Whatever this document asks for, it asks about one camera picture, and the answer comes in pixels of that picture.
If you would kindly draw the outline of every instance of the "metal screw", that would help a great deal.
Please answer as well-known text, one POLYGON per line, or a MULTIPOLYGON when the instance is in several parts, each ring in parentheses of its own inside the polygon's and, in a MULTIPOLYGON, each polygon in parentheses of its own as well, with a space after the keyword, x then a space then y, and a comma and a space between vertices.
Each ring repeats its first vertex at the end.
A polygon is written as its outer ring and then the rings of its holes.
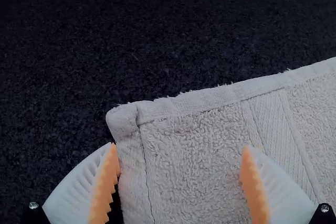
POLYGON ((39 205, 38 205, 38 203, 37 202, 35 202, 35 201, 32 201, 32 202, 30 202, 29 203, 29 208, 30 209, 36 209, 36 208, 38 208, 39 207, 39 205))
POLYGON ((322 205, 320 209, 321 209, 321 212, 328 212, 329 211, 329 206, 328 205, 322 205))

